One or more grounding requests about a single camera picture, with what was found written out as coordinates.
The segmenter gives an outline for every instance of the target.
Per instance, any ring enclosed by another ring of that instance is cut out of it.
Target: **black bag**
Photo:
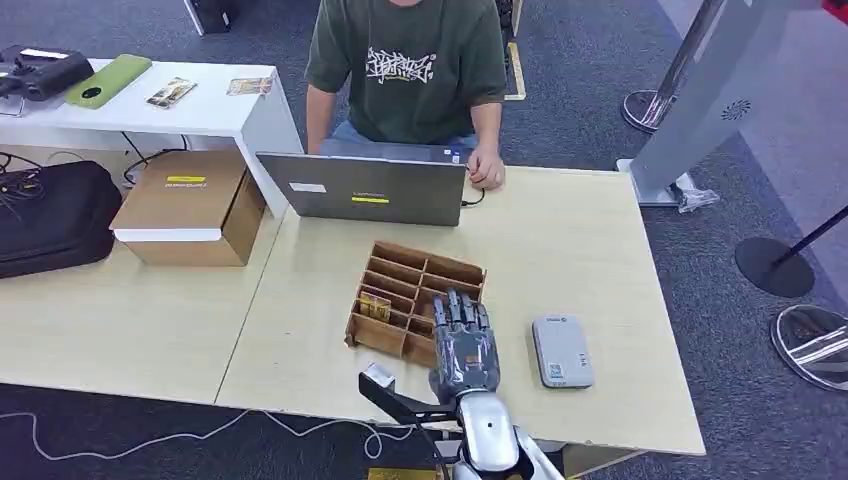
[[[0,189],[0,278],[106,258],[114,244],[109,224],[121,206],[109,172],[89,161],[26,172],[35,175],[13,186],[24,193],[40,189],[38,195],[4,198]],[[0,174],[0,185],[4,176],[20,173]]]

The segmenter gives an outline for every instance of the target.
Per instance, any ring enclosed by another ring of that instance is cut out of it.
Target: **gray power bank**
[[[542,383],[549,388],[586,388],[595,382],[583,329],[573,315],[533,321],[533,341]]]

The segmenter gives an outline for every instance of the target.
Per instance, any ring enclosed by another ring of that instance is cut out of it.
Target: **man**
[[[506,72],[494,0],[321,0],[306,68],[309,153],[327,137],[349,74],[350,116],[334,138],[464,144],[474,148],[474,186],[504,183]]]

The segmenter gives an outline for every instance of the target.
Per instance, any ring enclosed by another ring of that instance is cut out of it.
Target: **black metal bracket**
[[[456,401],[431,405],[383,388],[365,373],[359,374],[359,393],[401,425],[456,421]]]

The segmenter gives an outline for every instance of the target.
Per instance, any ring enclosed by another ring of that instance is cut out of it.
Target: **graphic print on shirt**
[[[433,78],[433,61],[436,54],[431,53],[419,59],[408,58],[399,52],[375,51],[368,47],[368,61],[365,62],[365,76],[376,78],[382,85],[388,80],[427,83]]]

